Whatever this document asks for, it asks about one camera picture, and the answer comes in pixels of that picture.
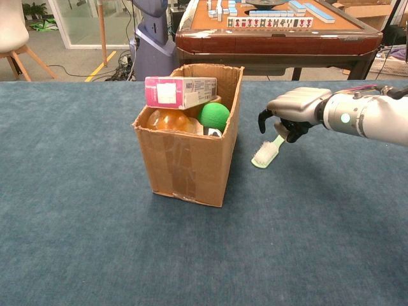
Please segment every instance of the orange bottle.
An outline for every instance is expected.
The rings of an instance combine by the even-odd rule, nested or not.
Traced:
[[[195,133],[196,128],[191,120],[181,110],[159,108],[147,120],[149,129],[167,129]]]

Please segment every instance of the green ball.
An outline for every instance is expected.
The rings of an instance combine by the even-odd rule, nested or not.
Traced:
[[[224,132],[230,111],[220,103],[209,103],[204,105],[198,121],[206,128],[219,129]]]

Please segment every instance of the cardboard box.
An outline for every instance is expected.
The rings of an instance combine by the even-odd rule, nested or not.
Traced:
[[[370,27],[382,31],[392,9],[391,5],[349,6],[346,7],[345,12]]]
[[[155,108],[145,108],[133,123],[154,193],[184,201],[221,207],[238,133],[240,89],[244,68],[192,64],[173,77],[215,77],[217,93],[230,110],[222,137],[183,132],[152,131],[146,123]],[[197,117],[203,105],[184,111]]]

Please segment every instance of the table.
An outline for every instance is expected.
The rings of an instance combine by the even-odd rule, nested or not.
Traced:
[[[312,27],[299,28],[236,28],[208,16],[206,0],[192,0],[180,23],[176,36],[181,64],[220,62],[231,66],[245,66],[247,74],[273,74],[295,67],[298,80],[303,67],[335,66],[350,69],[349,79],[364,79],[382,40],[378,30],[346,15],[323,0],[299,0],[335,17],[325,24],[314,18]],[[237,3],[238,17],[248,17],[253,7]],[[222,1],[228,7],[228,1]],[[288,3],[276,6],[288,10]]]
[[[319,126],[250,162],[267,101],[362,84],[244,82],[210,208],[151,193],[143,83],[0,83],[0,305],[406,305],[408,148]]]

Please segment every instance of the potted plant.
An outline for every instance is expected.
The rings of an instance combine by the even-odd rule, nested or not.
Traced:
[[[28,3],[23,3],[23,13],[25,20],[31,20],[31,5]]]
[[[44,15],[47,14],[47,6],[45,3],[37,5],[35,2],[33,2],[33,5],[31,6],[31,16],[33,19],[43,19]]]

